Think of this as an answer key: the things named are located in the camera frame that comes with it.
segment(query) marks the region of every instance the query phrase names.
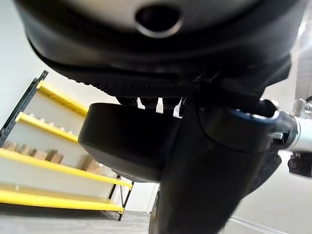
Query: shelving unit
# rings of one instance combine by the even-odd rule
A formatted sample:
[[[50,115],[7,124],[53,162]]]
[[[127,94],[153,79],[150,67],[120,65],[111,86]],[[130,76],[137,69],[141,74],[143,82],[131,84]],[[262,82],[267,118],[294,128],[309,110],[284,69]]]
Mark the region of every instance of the shelving unit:
[[[50,84],[46,83],[45,81],[40,81],[37,86],[37,89],[42,94],[48,96],[50,99],[58,102],[61,105],[71,109],[72,111],[86,116],[88,113],[89,108],[81,105],[76,100],[72,99],[71,97],[67,96],[66,94],[62,93],[61,91],[55,89]]]
[[[23,112],[20,112],[19,115],[16,117],[16,122],[24,122],[24,123],[28,123],[32,126],[35,126],[41,130],[53,133],[59,137],[65,138],[67,140],[71,140],[75,143],[78,142],[78,136],[75,136],[73,134],[70,134],[66,131],[63,131],[57,127],[51,126],[48,123],[45,122],[41,122],[39,119],[36,119],[34,117],[31,117]]]
[[[19,103],[13,110],[12,114],[6,121],[4,127],[0,131],[0,147],[4,144],[8,135],[10,134],[10,132],[12,131],[17,122],[29,124],[31,126],[36,127],[39,130],[51,133],[64,140],[67,140],[68,142],[78,143],[78,136],[63,131],[60,128],[52,126],[46,122],[42,122],[39,119],[27,115],[26,113],[23,112],[27,107],[27,105],[29,104],[30,100],[35,95],[35,93],[40,92],[41,94],[47,96],[55,103],[68,108],[69,110],[79,114],[80,116],[85,117],[87,115],[88,113],[87,107],[83,106],[76,100],[67,96],[63,92],[55,89],[50,84],[44,81],[47,74],[48,72],[44,71],[38,79],[37,78],[34,79],[34,81],[30,84],[30,86],[22,96],[21,100],[19,101]],[[66,193],[56,193],[53,191],[45,191],[15,185],[0,184],[0,202],[3,203],[19,204],[27,206],[53,207],[53,208],[115,211],[119,214],[118,220],[121,220],[125,206],[127,204],[127,201],[129,199],[134,184],[134,182],[128,183],[122,181],[119,175],[117,175],[117,179],[102,175],[96,175],[77,168],[52,163],[46,160],[36,159],[34,157],[22,155],[17,152],[9,151],[3,148],[0,148],[0,157],[39,168],[45,168],[47,170],[58,171],[64,174],[74,175],[77,177],[83,177],[95,181],[113,184],[108,199],[100,199],[89,196],[78,196]],[[117,185],[126,186],[129,188],[129,192],[127,193],[125,200],[123,200],[122,193],[120,193],[121,206],[113,204],[110,201]]]
[[[49,162],[46,160],[40,160],[40,159],[31,157],[28,155],[21,155],[17,152],[9,151],[9,150],[2,149],[2,148],[0,149],[0,157],[22,162],[25,164],[30,164],[36,167],[42,167],[42,168],[46,168],[46,169],[53,170],[53,171],[63,172],[63,173],[74,175],[74,176],[79,176],[79,177],[93,179],[93,180],[97,180],[101,182],[127,186],[129,187],[129,189],[132,189],[131,183],[127,183],[120,179],[114,179],[114,178],[110,178],[110,177],[106,177],[102,175],[96,175],[96,174],[86,172],[77,168],[68,167],[65,165]]]
[[[0,202],[51,208],[118,211],[121,214],[124,212],[122,206],[112,203],[109,199],[56,193],[6,184],[0,184]]]

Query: circular hole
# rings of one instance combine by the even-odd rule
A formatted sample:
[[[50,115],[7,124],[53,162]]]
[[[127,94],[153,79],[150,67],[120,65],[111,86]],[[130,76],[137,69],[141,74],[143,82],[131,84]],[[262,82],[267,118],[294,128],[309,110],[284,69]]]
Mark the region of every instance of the circular hole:
[[[176,33],[181,26],[180,12],[171,6],[154,5],[136,13],[137,29],[153,38],[164,38]]]

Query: cardboard box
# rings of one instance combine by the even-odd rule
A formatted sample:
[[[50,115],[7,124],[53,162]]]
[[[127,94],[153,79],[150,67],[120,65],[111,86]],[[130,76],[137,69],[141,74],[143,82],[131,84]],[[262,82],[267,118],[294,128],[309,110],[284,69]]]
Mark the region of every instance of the cardboard box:
[[[19,153],[22,155],[29,155],[31,153],[30,148],[28,147],[28,145],[23,144],[19,149]]]
[[[64,158],[64,155],[61,155],[60,153],[58,153],[57,150],[51,150],[48,153],[46,160],[53,162],[53,163],[61,163],[63,158]]]
[[[10,151],[15,151],[17,150],[18,145],[15,142],[11,142],[11,141],[7,141],[5,142],[5,144],[3,145],[3,148],[6,150],[10,150]]]
[[[41,160],[45,160],[47,158],[47,155],[48,154],[46,152],[43,152],[37,149],[33,149],[30,153],[30,156],[33,156],[34,158],[41,159]]]
[[[84,162],[83,169],[86,172],[91,172],[94,174],[101,174],[103,172],[104,165],[95,161],[91,156],[87,156]]]

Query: metal bracket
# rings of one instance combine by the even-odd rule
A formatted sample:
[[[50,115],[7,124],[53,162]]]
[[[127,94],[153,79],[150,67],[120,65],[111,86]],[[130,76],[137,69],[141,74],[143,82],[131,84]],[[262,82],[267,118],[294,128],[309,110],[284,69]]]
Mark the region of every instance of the metal bracket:
[[[3,125],[3,127],[0,130],[0,147],[3,146],[5,140],[9,136],[10,132],[12,131],[13,127],[15,126],[15,119],[18,116],[20,112],[23,112],[27,105],[29,104],[30,100],[34,97],[36,91],[37,91],[37,85],[40,81],[44,80],[46,76],[48,75],[47,71],[43,71],[39,78],[35,78],[31,84],[28,86],[27,90],[17,103],[16,107],[10,114],[9,118]]]

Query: ceiling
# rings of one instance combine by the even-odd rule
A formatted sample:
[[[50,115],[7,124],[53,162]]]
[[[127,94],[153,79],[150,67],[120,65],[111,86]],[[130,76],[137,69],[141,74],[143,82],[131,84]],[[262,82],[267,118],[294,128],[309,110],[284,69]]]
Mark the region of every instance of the ceiling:
[[[300,38],[300,53],[297,74],[296,99],[312,96],[312,2],[305,31]]]

